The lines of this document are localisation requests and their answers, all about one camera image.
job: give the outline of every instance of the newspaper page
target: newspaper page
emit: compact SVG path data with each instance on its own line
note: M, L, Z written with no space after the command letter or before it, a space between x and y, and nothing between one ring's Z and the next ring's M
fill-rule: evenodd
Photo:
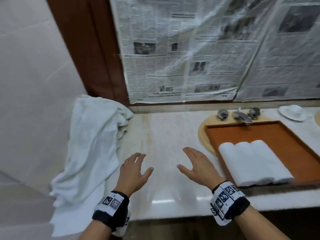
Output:
M275 0L110 0L130 103L232 100Z
M236 101L320 98L320 0L279 0Z

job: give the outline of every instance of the marble countertop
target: marble countertop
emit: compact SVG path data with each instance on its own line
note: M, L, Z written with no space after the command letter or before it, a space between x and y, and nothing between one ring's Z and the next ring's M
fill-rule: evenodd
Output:
M320 107L305 108L312 116ZM147 156L142 173L148 167L154 172L141 190L130 198L132 220L161 219L210 215L212 193L204 186L189 180L177 169L177 164L191 169L191 162L183 153L184 147L202 151L224 176L218 159L208 152L198 140L198 127L217 111L168 112L136 114L130 120L127 133L121 140L118 158L124 160L135 152ZM281 120L307 145L320 155L320 127L313 117L304 122L294 122L279 114L277 109L265 109L264 115ZM106 181L106 191L111 191L118 180L119 170ZM259 211L320 206L320 189L252 196L251 205Z

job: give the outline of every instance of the orange tray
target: orange tray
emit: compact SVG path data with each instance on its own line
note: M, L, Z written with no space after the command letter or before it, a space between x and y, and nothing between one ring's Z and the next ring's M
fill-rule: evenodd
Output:
M320 157L296 134L288 129L281 121L254 122L252 125L232 123L223 125L206 125L205 132L222 165L227 180L234 180L218 150L224 142L237 144L242 141L249 143L255 140L264 141L278 156L282 163L293 175L295 181L286 185L253 186L250 188L306 189L320 186Z

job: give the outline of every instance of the wristband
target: wristband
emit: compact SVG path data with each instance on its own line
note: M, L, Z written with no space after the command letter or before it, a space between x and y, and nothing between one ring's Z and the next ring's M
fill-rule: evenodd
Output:
M224 181L212 190L211 212L220 226L231 222L235 216L241 215L250 205L238 187L230 181Z
M94 208L92 219L102 222L115 232L117 227L127 224L128 205L128 196L119 191L111 191Z

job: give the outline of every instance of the hand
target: hand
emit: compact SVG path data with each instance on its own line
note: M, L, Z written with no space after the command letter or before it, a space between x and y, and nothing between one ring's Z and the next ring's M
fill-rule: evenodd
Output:
M154 168L148 168L146 172L141 175L141 164L145 157L146 154L134 153L124 161L120 167L120 176L114 190L124 193L130 198L134 192L146 184Z
M189 179L208 187L210 190L225 181L219 175L212 162L202 152L191 147L185 147L182 150L190 159L193 169L189 170L181 164L178 164L177 168Z

